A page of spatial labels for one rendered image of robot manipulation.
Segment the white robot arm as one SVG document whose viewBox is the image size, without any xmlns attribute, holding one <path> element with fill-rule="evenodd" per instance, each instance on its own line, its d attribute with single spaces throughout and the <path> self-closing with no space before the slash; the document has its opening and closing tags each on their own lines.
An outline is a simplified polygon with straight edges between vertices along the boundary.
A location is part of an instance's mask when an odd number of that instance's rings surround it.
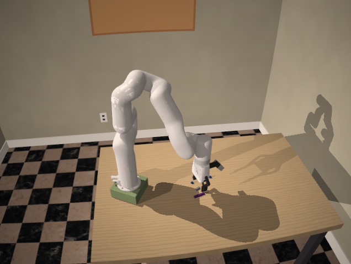
<svg viewBox="0 0 351 264">
<path fill-rule="evenodd" d="M 134 191 L 141 185 L 134 153 L 137 111 L 133 105 L 131 106 L 131 101 L 138 98 L 143 90 L 150 92 L 150 101 L 162 119 L 178 156 L 188 160 L 195 154 L 194 161 L 200 166 L 208 165 L 211 158 L 212 138 L 205 134 L 185 132 L 182 114 L 171 96 L 170 83 L 145 71 L 131 71 L 125 82 L 111 95 L 113 127 L 117 132 L 113 150 L 118 168 L 118 175 L 111 176 L 111 179 L 125 192 Z M 210 168 L 217 167 L 220 171 L 224 169 L 217 160 L 209 165 Z"/>
</svg>

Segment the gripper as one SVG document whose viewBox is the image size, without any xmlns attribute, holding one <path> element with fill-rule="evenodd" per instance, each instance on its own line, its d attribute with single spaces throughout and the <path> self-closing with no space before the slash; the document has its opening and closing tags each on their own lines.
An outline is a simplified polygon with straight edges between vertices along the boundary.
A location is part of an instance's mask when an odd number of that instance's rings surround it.
<svg viewBox="0 0 351 264">
<path fill-rule="evenodd" d="M 197 179 L 200 183 L 202 183 L 201 192 L 207 191 L 208 186 L 210 185 L 209 176 L 210 176 L 210 163 L 205 166 L 200 166 L 195 163 L 193 160 L 192 173 L 193 180 Z M 204 184 L 206 182 L 206 184 Z M 206 187 L 207 186 L 207 187 Z"/>
</svg>

